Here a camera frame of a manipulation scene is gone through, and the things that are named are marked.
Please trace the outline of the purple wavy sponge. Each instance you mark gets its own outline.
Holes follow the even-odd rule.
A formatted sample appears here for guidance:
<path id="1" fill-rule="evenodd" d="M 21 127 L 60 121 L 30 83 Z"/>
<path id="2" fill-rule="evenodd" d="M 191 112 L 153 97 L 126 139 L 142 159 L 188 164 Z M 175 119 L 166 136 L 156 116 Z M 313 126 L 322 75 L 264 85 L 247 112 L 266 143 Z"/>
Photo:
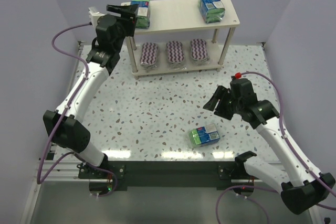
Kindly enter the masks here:
<path id="1" fill-rule="evenodd" d="M 207 52 L 207 42 L 203 39 L 193 39 L 190 41 L 191 62 L 195 65 L 206 65 L 209 62 Z"/>
<path id="2" fill-rule="evenodd" d="M 180 41 L 166 43 L 166 57 L 169 67 L 173 69 L 185 68 L 185 54 L 183 44 Z"/>
<path id="3" fill-rule="evenodd" d="M 142 45 L 140 65 L 145 70 L 156 67 L 159 55 L 159 46 L 153 42 L 146 42 Z"/>

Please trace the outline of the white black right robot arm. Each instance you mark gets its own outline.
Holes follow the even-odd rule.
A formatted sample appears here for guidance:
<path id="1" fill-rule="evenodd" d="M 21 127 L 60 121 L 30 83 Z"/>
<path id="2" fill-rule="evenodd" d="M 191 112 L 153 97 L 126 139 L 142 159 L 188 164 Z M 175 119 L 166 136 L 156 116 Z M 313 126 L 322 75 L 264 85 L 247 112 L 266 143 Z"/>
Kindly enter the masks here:
<path id="1" fill-rule="evenodd" d="M 333 175 L 323 173 L 308 159 L 284 129 L 279 112 L 270 101 L 258 100 L 248 79 L 233 78 L 229 88 L 218 86 L 203 108 L 227 120 L 240 115 L 269 144 L 284 170 L 274 168 L 252 151 L 236 156 L 235 162 L 238 168 L 279 193 L 293 214 L 299 215 L 317 205 L 332 191 Z"/>

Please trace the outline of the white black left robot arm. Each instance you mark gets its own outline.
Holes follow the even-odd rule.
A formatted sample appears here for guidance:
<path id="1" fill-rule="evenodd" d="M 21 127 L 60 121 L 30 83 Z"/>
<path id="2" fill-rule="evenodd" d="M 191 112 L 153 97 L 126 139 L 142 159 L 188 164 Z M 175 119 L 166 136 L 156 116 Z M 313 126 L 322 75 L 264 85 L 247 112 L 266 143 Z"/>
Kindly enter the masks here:
<path id="1" fill-rule="evenodd" d="M 109 167 L 107 155 L 94 146 L 82 122 L 94 95 L 120 60 L 124 39 L 134 35 L 138 7 L 138 4 L 107 5 L 107 14 L 89 9 L 96 36 L 83 61 L 85 68 L 65 100 L 43 116 L 52 143 L 73 151 L 81 160 L 101 169 Z"/>

